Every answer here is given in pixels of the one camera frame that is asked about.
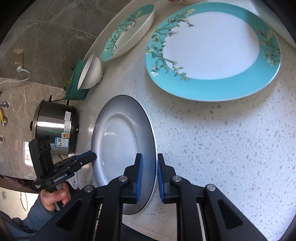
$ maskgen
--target marble wall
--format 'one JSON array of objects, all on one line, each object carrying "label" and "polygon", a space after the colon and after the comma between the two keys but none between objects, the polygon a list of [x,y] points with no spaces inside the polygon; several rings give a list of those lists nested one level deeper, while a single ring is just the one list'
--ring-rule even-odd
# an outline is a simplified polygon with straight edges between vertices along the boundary
[{"label": "marble wall", "polygon": [[25,78],[12,51],[24,51],[30,81],[63,88],[71,67],[83,58],[111,19],[130,0],[36,0],[14,23],[0,45],[0,77]]},{"label": "marble wall", "polygon": [[0,102],[6,100],[11,104],[8,110],[1,107],[8,124],[0,126],[0,135],[4,136],[4,143],[0,144],[0,174],[33,180],[36,178],[34,168],[26,156],[26,144],[32,140],[30,122],[41,100],[48,100],[50,95],[53,95],[53,100],[61,99],[65,92],[60,88],[30,82],[5,83],[0,90],[3,92]]}]

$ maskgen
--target green bowl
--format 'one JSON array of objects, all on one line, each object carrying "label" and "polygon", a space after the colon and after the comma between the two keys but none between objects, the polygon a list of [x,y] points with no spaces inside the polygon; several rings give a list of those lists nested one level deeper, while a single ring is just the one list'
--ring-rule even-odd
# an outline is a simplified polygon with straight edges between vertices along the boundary
[{"label": "green bowl", "polygon": [[82,59],[79,58],[75,66],[75,69],[73,71],[68,89],[65,94],[66,100],[83,100],[87,92],[89,91],[88,89],[80,89],[80,90],[77,89],[79,78],[85,64],[86,64],[86,61],[83,61]]}]

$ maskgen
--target white bowl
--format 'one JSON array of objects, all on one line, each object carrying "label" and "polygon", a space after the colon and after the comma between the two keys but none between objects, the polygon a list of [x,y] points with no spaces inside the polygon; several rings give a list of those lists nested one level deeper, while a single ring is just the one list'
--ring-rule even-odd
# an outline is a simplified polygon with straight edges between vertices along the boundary
[{"label": "white bowl", "polygon": [[104,74],[101,61],[92,54],[86,62],[79,78],[77,89],[90,89],[100,83]]}]

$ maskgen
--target screw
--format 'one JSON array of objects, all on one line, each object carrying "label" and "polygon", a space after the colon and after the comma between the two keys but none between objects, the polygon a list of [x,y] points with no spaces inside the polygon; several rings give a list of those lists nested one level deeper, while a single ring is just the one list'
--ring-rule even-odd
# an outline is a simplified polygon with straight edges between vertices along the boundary
[{"label": "screw", "polygon": [[180,182],[182,180],[182,178],[180,176],[173,176],[173,180],[175,182]]},{"label": "screw", "polygon": [[84,191],[86,191],[86,192],[92,192],[93,189],[94,189],[94,187],[92,185],[87,185],[84,187]]},{"label": "screw", "polygon": [[209,185],[207,185],[207,189],[208,189],[209,191],[213,192],[213,191],[216,190],[216,187],[215,187],[215,185],[213,185],[213,184],[209,184]]},{"label": "screw", "polygon": [[127,177],[127,176],[120,176],[120,177],[118,178],[118,180],[119,180],[120,182],[125,182],[125,181],[128,180],[128,177]]},{"label": "screw", "polygon": [[10,103],[8,103],[6,100],[3,102],[3,106],[5,107],[6,110],[10,108]]}]

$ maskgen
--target teal floral plate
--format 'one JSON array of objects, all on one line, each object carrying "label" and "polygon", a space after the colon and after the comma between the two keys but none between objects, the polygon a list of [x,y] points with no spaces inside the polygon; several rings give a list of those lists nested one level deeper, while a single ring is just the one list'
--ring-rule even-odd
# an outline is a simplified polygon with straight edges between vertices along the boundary
[{"label": "teal floral plate", "polygon": [[102,59],[107,61],[117,58],[135,46],[150,29],[154,14],[154,5],[147,4],[128,15],[108,39]]},{"label": "teal floral plate", "polygon": [[281,51],[273,31],[250,11],[226,3],[186,7],[153,33],[146,67],[163,90],[195,101],[242,98],[276,76]]}]

